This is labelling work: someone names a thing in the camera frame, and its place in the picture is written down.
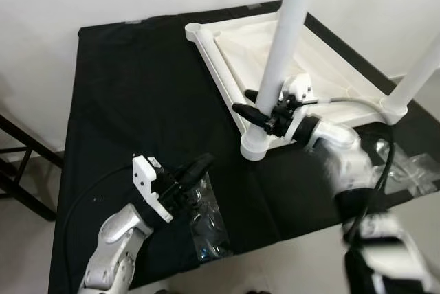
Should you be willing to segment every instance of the white pole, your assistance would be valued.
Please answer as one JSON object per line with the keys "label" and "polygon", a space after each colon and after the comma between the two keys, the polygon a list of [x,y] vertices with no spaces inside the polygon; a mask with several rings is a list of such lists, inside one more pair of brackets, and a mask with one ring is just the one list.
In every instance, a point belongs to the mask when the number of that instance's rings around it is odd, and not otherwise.
{"label": "white pole", "polygon": [[[285,70],[294,55],[294,50],[305,16],[308,0],[283,0],[274,41],[267,59],[264,76],[256,99],[256,107],[270,115],[278,102],[281,87],[286,77]],[[241,137],[241,154],[251,161],[264,158],[269,148],[266,132],[253,124]]]}
{"label": "white pole", "polygon": [[440,65],[440,34],[431,42],[423,56],[414,64],[393,92],[382,100],[385,111],[402,117],[408,103]]}

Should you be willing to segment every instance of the black metal stand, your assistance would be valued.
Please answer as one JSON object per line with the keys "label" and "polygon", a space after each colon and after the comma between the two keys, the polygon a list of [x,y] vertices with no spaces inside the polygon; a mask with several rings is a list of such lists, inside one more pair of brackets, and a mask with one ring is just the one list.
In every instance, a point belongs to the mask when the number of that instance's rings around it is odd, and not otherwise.
{"label": "black metal stand", "polygon": [[0,115],[0,129],[26,145],[21,148],[0,149],[0,154],[25,152],[25,156],[20,163],[19,169],[16,169],[14,166],[0,159],[0,188],[6,192],[5,194],[0,195],[0,198],[15,198],[44,219],[55,221],[55,212],[32,196],[28,191],[24,190],[19,184],[32,151],[37,152],[59,168],[63,167],[63,158],[36,141],[2,115]]}

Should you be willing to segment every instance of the black tablecloth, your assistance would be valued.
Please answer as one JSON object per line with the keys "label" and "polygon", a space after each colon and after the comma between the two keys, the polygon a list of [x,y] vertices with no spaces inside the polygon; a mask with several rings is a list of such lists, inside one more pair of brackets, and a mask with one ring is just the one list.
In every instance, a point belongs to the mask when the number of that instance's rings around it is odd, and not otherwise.
{"label": "black tablecloth", "polygon": [[[322,167],[295,145],[268,152],[252,163],[239,152],[240,134],[184,26],[276,11],[279,2],[176,16],[140,23],[82,28],[65,147],[58,220],[54,235],[50,293],[65,293],[61,225],[76,196],[103,174],[130,164],[132,154],[154,154],[176,167],[203,152],[216,161],[210,170],[231,248],[251,251],[338,222]],[[358,71],[389,93],[394,85],[312,16],[306,26]],[[372,124],[360,131],[378,131]],[[427,152],[440,161],[440,127],[416,103],[396,125],[396,141],[409,155]],[[363,142],[371,150],[373,141]],[[390,197],[396,204],[408,192]],[[68,229],[67,252],[75,288],[96,248],[102,222],[126,203],[149,221],[151,210],[131,182],[131,170],[101,183],[78,206]],[[134,286],[199,265],[188,222],[180,216],[144,245]]]}

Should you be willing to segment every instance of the black cable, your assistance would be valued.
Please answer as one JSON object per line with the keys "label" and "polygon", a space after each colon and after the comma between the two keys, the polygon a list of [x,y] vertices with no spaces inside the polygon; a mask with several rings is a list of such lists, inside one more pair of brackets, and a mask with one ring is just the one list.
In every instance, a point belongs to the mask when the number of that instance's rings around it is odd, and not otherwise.
{"label": "black cable", "polygon": [[98,184],[102,183],[105,179],[108,179],[110,176],[113,176],[114,174],[125,170],[127,168],[130,168],[131,164],[120,166],[119,168],[116,168],[104,175],[102,175],[98,180],[93,182],[87,189],[83,190],[75,199],[75,201],[70,206],[69,210],[67,211],[66,218],[64,220],[63,228],[61,230],[61,233],[63,234],[63,255],[64,255],[64,265],[65,265],[65,272],[67,276],[67,292],[72,292],[72,277],[70,274],[70,264],[69,264],[69,254],[67,254],[67,228],[69,226],[70,218],[72,217],[72,214],[74,213],[76,207],[78,204],[86,197],[86,195],[91,192]]}
{"label": "black cable", "polygon": [[[386,139],[388,141],[389,149],[388,149],[388,155],[386,156],[386,162],[384,166],[384,170],[382,171],[380,178],[377,180],[376,185],[374,187],[375,191],[383,191],[386,185],[386,180],[388,179],[388,174],[390,172],[391,166],[393,164],[394,160],[394,154],[395,154],[395,146],[394,146],[394,131],[392,126],[387,126],[388,128],[388,138]],[[364,219],[364,217],[368,214],[369,207],[371,206],[371,203],[374,201],[375,198],[375,192],[372,192],[370,194],[370,197],[368,198],[364,209],[362,212],[356,216],[352,226],[350,227],[350,230],[346,233],[347,242],[351,245],[354,241],[355,235],[358,232],[360,223]]]}

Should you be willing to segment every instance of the clear plastic bag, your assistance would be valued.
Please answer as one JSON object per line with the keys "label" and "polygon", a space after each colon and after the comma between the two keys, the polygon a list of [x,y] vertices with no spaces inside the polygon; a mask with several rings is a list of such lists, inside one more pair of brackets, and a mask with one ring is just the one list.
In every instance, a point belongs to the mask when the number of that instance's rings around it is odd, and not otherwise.
{"label": "clear plastic bag", "polygon": [[208,173],[187,194],[192,203],[190,227],[199,261],[207,262],[232,255]]}
{"label": "clear plastic bag", "polygon": [[[378,155],[386,161],[389,152],[388,142],[380,139],[376,143]],[[384,165],[376,166],[376,177],[383,172]],[[440,165],[426,153],[408,157],[395,143],[395,156],[388,175],[385,193],[391,194],[408,190],[413,196],[423,196],[437,191],[432,183],[440,179]]]}

